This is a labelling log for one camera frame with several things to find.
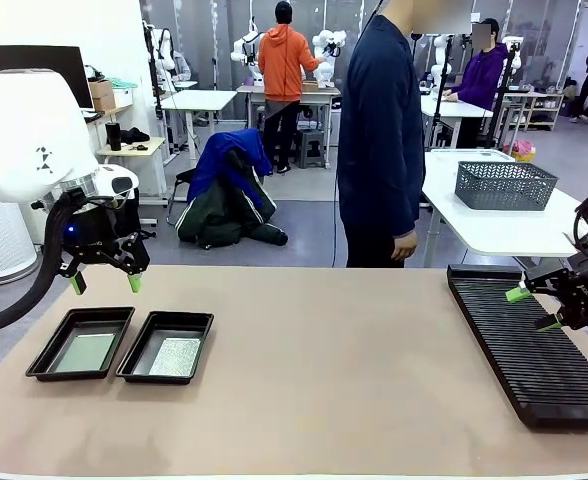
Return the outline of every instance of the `door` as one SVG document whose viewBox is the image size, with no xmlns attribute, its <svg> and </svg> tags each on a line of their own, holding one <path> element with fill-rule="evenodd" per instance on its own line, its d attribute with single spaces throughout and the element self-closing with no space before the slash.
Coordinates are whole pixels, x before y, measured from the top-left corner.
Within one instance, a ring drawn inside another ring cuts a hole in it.
<svg viewBox="0 0 588 480">
<path fill-rule="evenodd" d="M 567 74 L 576 80 L 580 86 L 583 85 L 587 77 L 585 61 L 588 56 L 588 8 L 585 8 L 581 14 L 581 20 L 578 26 L 576 43 L 572 52 L 572 61 Z"/>
</svg>

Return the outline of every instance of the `pink object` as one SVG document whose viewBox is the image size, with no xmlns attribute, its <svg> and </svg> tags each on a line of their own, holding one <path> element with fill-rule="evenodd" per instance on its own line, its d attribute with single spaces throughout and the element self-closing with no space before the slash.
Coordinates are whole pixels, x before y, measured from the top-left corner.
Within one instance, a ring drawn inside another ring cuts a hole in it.
<svg viewBox="0 0 588 480">
<path fill-rule="evenodd" d="M 533 149 L 534 145 L 532 144 L 532 142 L 528 142 L 527 140 L 517 140 L 514 143 L 513 151 L 519 153 L 520 155 L 527 155 L 528 153 L 531 153 Z M 505 153 L 508 153 L 510 151 L 510 146 L 508 144 L 505 144 L 503 146 L 503 151 Z"/>
</svg>

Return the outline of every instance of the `orange hoodie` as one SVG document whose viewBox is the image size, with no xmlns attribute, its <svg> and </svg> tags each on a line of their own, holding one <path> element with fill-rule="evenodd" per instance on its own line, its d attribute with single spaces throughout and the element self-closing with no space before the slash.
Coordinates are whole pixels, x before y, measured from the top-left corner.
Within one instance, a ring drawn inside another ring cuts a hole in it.
<svg viewBox="0 0 588 480">
<path fill-rule="evenodd" d="M 321 63 L 312 56 L 305 37 L 289 25 L 270 29 L 261 39 L 258 55 L 258 68 L 265 77 L 265 97 L 281 102 L 300 100 L 301 65 L 312 72 Z"/>
</svg>

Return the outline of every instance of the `hand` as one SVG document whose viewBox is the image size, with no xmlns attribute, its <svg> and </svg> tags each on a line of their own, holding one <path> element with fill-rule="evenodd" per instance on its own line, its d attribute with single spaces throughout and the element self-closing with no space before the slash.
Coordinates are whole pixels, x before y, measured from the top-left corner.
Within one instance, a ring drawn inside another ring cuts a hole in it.
<svg viewBox="0 0 588 480">
<path fill-rule="evenodd" d="M 402 262 L 403 260 L 410 258 L 414 255 L 416 247 L 418 247 L 418 235 L 416 235 L 414 230 L 404 237 L 395 238 L 392 260 Z"/>
</svg>

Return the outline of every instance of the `man in orange hoodie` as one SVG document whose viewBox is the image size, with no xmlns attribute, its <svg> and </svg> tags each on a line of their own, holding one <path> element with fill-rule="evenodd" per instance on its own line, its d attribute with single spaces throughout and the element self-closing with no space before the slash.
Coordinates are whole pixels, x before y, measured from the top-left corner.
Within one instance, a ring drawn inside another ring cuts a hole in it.
<svg viewBox="0 0 588 480">
<path fill-rule="evenodd" d="M 276 144 L 279 143 L 277 172 L 287 173 L 292 169 L 289 162 L 290 148 L 296 133 L 298 107 L 303 93 L 301 66 L 312 72 L 325 60 L 314 58 L 305 37 L 290 27 L 292 6 L 288 2 L 278 2 L 275 13 L 278 26 L 263 36 L 258 55 L 258 67 L 265 79 L 267 119 L 263 143 L 272 164 Z"/>
</svg>

